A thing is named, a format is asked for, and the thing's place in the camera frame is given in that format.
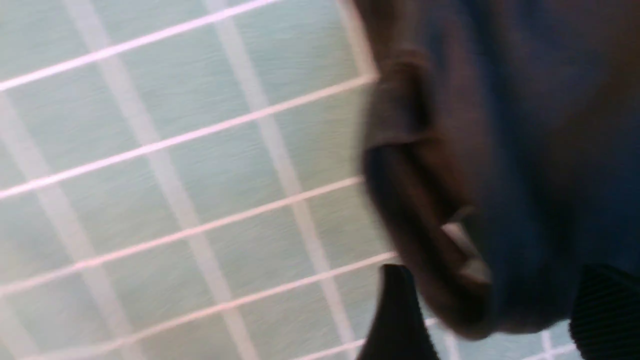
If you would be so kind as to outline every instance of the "clothing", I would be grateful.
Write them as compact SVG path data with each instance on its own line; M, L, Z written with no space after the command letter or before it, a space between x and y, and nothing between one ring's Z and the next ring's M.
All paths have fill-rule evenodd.
M584 267L569 330L585 360L640 359L640 277Z
M356 0L378 68L363 173L458 334L537 332L580 271L640 275L640 1ZM472 209L489 282L442 226Z
M418 304L409 270L380 268L382 290L376 316L358 360L439 360Z

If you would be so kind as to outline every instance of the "tiled wall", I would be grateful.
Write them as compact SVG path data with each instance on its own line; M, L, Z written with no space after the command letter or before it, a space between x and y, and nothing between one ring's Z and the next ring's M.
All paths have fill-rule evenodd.
M395 260L364 48L345 0L0 1L0 360L352 358ZM577 359L429 324L443 359Z

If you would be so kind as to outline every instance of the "black cloth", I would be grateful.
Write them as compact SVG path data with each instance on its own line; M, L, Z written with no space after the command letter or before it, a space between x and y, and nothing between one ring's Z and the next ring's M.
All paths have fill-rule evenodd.
M380 274L378 308L358 360L438 360L409 270L386 264Z
M355 3L380 70L367 189L444 323L536 332L583 265L640 275L640 1ZM490 283L441 229L465 206Z
M380 270L378 306L358 360L439 360L424 326L411 272L391 264ZM640 359L638 324L640 277L608 265L585 266L570 321L571 337L582 357Z

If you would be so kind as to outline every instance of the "ceramic tile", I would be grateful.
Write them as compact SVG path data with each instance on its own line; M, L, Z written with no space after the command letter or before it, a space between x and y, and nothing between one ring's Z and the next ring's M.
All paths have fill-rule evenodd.
M14 294L7 301L44 352L97 344L111 337L79 274Z
M10 188L26 181L13 157L0 143L0 189Z
M54 172L139 146L95 65L8 93Z
M436 318L436 316L433 314L431 309L427 306L427 303L422 298L422 295L420 294L420 290L416 288L416 292L418 294L418 303L420 304L420 311L422 311L422 315L424 316L424 318L425 319Z
M279 293L240 310L262 360L289 360L340 345L318 284Z
M206 15L200 0L94 0L114 42L124 42Z
M366 338L371 328L381 291L381 265L370 265L335 278L356 339Z
M87 52L60 1L3 0L0 26L0 81Z
M463 360L522 360L543 352L539 334L493 335L486 340L472 342L458 340Z
M137 330L213 305L184 241L106 263L105 268Z
M358 75L335 1L280 1L234 19L273 103Z
M182 143L169 152L203 223L283 197L253 123Z
M249 112L213 27L140 47L122 59L163 138Z
M305 190L360 173L361 109L367 93L360 88L276 115Z
M339 352L338 354L321 357L319 360L351 360L351 358L347 355L345 351L342 351L342 352Z
M214 229L207 237L234 297L314 275L288 207Z
M220 315L208 316L153 335L142 342L149 359L240 360Z
M62 187L98 253L180 230L146 158L75 177Z
M438 353L438 356L440 357L440 359L450 359L451 354L449 353L449 349L447 348L446 340L445 340L445 336L447 335L447 329L443 327L441 324L435 323L433 325L428 326L427 330L429 331L429 337L431 338L431 343L433 344L433 347ZM502 358L497 357L494 360L502 360Z
M384 233L359 187L311 198L309 206L333 268L388 251Z
M573 343L571 334L569 333L569 322L561 322L549 329L551 334L551 344L554 347Z
M119 350L108 352L107 354L97 356L94 360L124 360Z
M566 354L556 355L554 360L583 360L583 357L580 356L580 352L574 350Z
M0 360L14 360L6 345L0 341Z
M0 238L0 284L71 263L34 193L0 200Z
M240 4L246 4L246 3L249 3L250 1L251 1L251 0L227 0L227 5L228 5L229 7L231 7L231 6L237 6L237 5L240 5Z

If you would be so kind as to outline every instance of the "dark blue fabric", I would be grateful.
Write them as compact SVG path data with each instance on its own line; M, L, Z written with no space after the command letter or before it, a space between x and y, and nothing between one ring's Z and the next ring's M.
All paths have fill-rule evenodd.
M583 265L640 275L640 2L369 2L423 6L377 46L363 166L436 314L470 338L533 332L568 318ZM478 209L488 289L445 274L452 204ZM473 299L484 310L460 316Z

